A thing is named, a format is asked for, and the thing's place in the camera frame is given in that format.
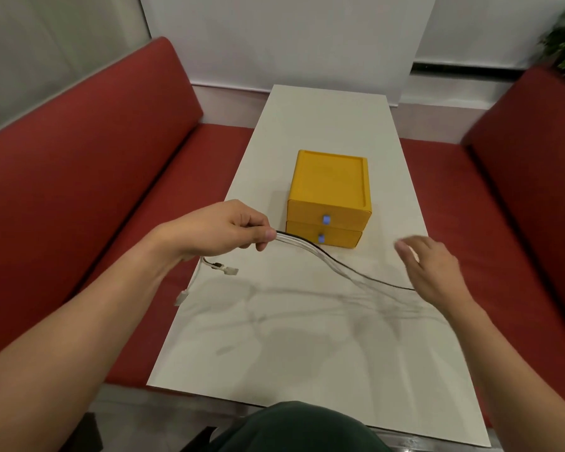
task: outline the yellow box top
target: yellow box top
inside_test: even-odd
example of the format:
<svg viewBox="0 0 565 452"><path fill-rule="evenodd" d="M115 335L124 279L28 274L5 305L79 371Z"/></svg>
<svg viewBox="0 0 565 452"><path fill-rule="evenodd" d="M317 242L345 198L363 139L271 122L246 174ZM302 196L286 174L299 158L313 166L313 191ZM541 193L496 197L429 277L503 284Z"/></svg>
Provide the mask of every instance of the yellow box top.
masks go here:
<svg viewBox="0 0 565 452"><path fill-rule="evenodd" d="M299 151L290 200L372 212L364 157Z"/></svg>

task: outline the person's left hand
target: person's left hand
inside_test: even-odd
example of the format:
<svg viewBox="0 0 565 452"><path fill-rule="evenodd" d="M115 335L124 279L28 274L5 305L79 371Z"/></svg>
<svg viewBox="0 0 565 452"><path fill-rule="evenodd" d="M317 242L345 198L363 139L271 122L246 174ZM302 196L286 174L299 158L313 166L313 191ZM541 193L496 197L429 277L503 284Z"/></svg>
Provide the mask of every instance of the person's left hand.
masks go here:
<svg viewBox="0 0 565 452"><path fill-rule="evenodd" d="M256 245L264 250L277 232L268 218L239 200L215 203L155 229L159 238L181 260L219 256L236 248Z"/></svg>

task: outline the hand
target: hand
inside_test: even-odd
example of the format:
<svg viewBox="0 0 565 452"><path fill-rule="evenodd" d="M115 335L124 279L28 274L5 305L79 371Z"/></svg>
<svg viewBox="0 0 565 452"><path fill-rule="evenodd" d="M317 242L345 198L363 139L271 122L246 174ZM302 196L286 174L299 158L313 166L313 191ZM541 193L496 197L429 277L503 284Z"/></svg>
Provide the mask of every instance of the hand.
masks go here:
<svg viewBox="0 0 565 452"><path fill-rule="evenodd" d="M416 260L412 248L419 258ZM416 292L445 314L464 303L474 303L465 284L459 261L443 243L427 236L410 236L396 241L395 250L406 265Z"/></svg>
<svg viewBox="0 0 565 452"><path fill-rule="evenodd" d="M162 223L156 231L180 260L219 256L251 244L257 250L276 239L268 218L239 200L215 203L179 219Z"/></svg>

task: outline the forearm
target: forearm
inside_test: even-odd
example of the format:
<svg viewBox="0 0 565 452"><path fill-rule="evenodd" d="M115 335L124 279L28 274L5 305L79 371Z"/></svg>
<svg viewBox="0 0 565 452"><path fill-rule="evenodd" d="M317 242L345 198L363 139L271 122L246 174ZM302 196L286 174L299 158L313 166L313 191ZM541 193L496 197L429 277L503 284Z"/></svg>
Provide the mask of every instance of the forearm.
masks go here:
<svg viewBox="0 0 565 452"><path fill-rule="evenodd" d="M177 261L150 234L0 353L0 451L62 445Z"/></svg>
<svg viewBox="0 0 565 452"><path fill-rule="evenodd" d="M445 314L507 452L565 451L565 401L473 301Z"/></svg>

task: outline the fingernail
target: fingernail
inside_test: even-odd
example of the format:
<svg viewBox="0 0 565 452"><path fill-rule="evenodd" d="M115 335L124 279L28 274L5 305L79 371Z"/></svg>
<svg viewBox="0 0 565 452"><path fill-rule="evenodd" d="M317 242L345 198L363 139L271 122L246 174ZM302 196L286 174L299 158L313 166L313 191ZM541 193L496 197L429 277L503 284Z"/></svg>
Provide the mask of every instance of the fingernail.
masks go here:
<svg viewBox="0 0 565 452"><path fill-rule="evenodd" d="M277 238L277 231L273 228L268 228L266 230L266 240L274 241Z"/></svg>

